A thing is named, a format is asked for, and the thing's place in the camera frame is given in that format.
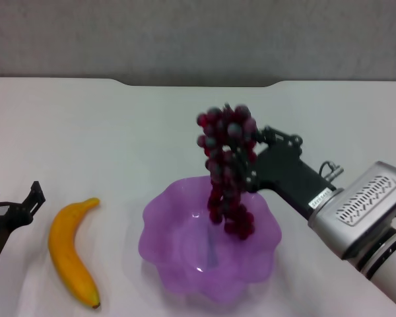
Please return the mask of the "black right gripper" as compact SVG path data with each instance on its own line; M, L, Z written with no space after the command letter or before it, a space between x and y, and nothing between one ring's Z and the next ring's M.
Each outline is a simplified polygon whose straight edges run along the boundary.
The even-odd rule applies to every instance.
M303 139L273 127L265 126L255 132L255 141L266 148L251 163L243 147L233 144L232 166L246 192L272 190L303 218L309 219L314 211L310 202L322 191L334 190L334 185L300 159Z

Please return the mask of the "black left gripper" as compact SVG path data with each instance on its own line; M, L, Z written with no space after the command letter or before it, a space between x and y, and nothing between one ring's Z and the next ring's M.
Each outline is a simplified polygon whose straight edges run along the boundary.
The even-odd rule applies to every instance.
M34 181L26 199L19 203L0 203L0 254L11 233L33 221L46 199L39 181Z

